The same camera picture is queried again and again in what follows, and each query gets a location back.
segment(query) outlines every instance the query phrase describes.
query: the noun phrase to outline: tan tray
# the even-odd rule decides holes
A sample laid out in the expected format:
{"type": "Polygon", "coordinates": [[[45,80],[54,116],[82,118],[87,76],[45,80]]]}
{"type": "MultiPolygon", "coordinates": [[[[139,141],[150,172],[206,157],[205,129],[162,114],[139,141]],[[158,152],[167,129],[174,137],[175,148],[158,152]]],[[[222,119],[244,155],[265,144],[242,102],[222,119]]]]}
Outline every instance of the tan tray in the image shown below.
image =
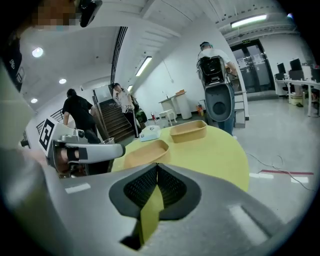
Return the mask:
{"type": "Polygon", "coordinates": [[[205,137],[206,134],[207,124],[202,120],[179,124],[170,130],[174,143],[198,140],[205,137]]]}
{"type": "Polygon", "coordinates": [[[169,145],[158,139],[143,146],[124,158],[124,168],[132,168],[149,163],[167,163],[170,161],[169,145]]]}

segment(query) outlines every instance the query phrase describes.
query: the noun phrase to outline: ceiling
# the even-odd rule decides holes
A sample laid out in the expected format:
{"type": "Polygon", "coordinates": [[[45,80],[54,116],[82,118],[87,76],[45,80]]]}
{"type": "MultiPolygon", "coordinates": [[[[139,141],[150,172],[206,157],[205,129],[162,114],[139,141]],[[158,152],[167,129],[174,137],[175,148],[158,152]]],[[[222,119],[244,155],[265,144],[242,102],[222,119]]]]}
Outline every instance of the ceiling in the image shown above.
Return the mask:
{"type": "Polygon", "coordinates": [[[32,106],[37,109],[66,87],[110,76],[108,67],[120,26],[129,27],[127,33],[132,33],[130,42],[123,42],[129,44],[130,51],[125,56],[121,79],[124,86],[134,84],[145,57],[153,56],[168,42],[181,37],[202,15],[209,17],[230,45],[252,37],[297,33],[275,0],[103,0],[97,16],[86,28],[78,25],[63,31],[54,28],[54,31],[26,32],[21,40],[26,72],[22,93],[28,101],[39,99],[32,106]],[[267,14],[267,20],[231,28],[231,22],[260,14],[267,14]],[[40,58],[31,55],[36,47],[44,50],[40,58]],[[60,78],[67,79],[64,87],[58,83],[60,78]]]}
{"type": "Polygon", "coordinates": [[[26,76],[21,92],[28,102],[32,98],[38,99],[31,107],[37,109],[66,88],[79,87],[88,82],[87,79],[95,78],[78,75],[80,71],[106,67],[105,73],[100,73],[105,77],[110,76],[109,66],[118,29],[105,26],[67,30],[63,33],[31,31],[22,38],[20,49],[26,76]],[[43,48],[43,55],[39,58],[32,56],[32,51],[37,47],[43,48]],[[59,84],[61,78],[66,79],[67,83],[59,84]]]}

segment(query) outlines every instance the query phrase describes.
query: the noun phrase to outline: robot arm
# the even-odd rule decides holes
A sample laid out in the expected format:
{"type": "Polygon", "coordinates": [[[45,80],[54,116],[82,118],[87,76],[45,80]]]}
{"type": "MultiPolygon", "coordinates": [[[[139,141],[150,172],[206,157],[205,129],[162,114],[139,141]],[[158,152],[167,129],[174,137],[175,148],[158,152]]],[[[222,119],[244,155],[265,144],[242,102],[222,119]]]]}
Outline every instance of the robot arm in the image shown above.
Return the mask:
{"type": "Polygon", "coordinates": [[[93,164],[122,157],[126,149],[121,144],[89,144],[83,130],[72,129],[49,117],[44,122],[39,145],[47,163],[57,169],[58,149],[67,148],[69,163],[93,164]],[[78,151],[78,158],[71,155],[78,151]]]}

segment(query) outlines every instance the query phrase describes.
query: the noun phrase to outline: round table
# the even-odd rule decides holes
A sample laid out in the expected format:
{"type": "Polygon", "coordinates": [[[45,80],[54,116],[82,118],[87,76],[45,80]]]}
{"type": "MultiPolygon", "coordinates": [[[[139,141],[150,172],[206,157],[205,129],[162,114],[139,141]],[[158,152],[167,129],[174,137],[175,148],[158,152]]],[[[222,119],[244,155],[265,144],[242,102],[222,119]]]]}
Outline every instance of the round table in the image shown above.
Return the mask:
{"type": "MultiPolygon", "coordinates": [[[[187,168],[202,174],[229,181],[248,191],[249,165],[246,153],[231,135],[213,126],[207,126],[204,138],[174,143],[170,136],[171,127],[161,130],[160,140],[169,145],[170,160],[166,164],[187,168]]],[[[125,147],[126,154],[151,141],[134,140],[125,147]]],[[[124,170],[126,155],[113,162],[112,172],[124,170]]]]}

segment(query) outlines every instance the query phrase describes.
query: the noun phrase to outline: person in white shirt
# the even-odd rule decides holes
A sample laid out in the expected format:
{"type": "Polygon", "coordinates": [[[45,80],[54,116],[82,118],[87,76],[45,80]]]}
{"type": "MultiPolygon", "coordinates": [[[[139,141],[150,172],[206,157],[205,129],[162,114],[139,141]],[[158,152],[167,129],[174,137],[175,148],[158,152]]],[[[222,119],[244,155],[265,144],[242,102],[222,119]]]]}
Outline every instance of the person in white shirt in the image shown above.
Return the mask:
{"type": "Polygon", "coordinates": [[[125,89],[121,88],[119,83],[113,83],[112,88],[115,90],[113,95],[114,101],[121,106],[122,113],[124,114],[125,118],[131,124],[135,138],[139,138],[139,134],[141,133],[141,129],[137,126],[136,116],[135,116],[135,106],[132,102],[130,92],[125,89]]]}
{"type": "MultiPolygon", "coordinates": [[[[235,64],[230,60],[230,58],[224,51],[220,49],[215,49],[212,46],[212,44],[210,44],[209,42],[203,42],[202,44],[200,44],[200,49],[201,49],[201,52],[198,55],[198,60],[200,60],[203,57],[211,58],[211,57],[220,56],[224,61],[224,65],[230,68],[232,75],[234,76],[237,75],[235,64]]],[[[227,132],[232,136],[233,135],[232,132],[234,129],[234,120],[235,120],[235,92],[233,87],[229,84],[227,77],[225,79],[225,84],[230,88],[230,91],[231,91],[232,113],[226,121],[218,122],[218,126],[221,130],[224,130],[225,132],[227,132]]]]}

